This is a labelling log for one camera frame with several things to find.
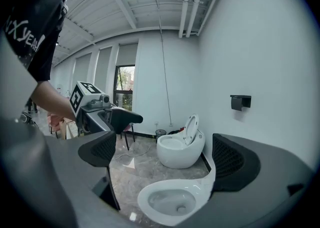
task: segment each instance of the black t-shirt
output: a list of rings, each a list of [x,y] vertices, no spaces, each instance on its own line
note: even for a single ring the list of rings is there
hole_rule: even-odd
[[[36,81],[50,80],[67,0],[2,0],[0,27]]]

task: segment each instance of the hand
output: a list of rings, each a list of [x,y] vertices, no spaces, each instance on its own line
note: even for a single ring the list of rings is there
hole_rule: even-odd
[[[52,127],[52,129],[56,132],[60,130],[60,126],[59,126],[59,122],[64,120],[64,117],[52,114],[50,112],[48,112],[48,122],[50,124],[50,126]]]

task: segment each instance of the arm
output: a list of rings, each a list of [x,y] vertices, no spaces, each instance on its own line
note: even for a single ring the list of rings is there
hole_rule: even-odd
[[[69,99],[61,96],[48,81],[39,81],[31,99],[41,108],[55,115],[75,121]]]

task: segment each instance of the white toilet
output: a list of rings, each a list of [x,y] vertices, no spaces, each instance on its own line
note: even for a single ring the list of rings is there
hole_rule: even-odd
[[[159,137],[156,152],[162,165],[171,169],[187,169],[198,160],[206,141],[198,126],[199,116],[193,114],[183,131]]]
[[[202,179],[174,179],[148,185],[138,195],[141,211],[152,221],[176,226],[201,207],[211,194],[216,169]]]

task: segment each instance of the toilet lid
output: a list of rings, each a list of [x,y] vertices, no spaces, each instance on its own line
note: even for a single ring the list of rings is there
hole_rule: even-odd
[[[185,140],[185,144],[187,146],[193,142],[198,130],[198,126],[199,126],[199,116],[197,114],[191,115],[186,121],[184,130],[183,130],[183,139]]]

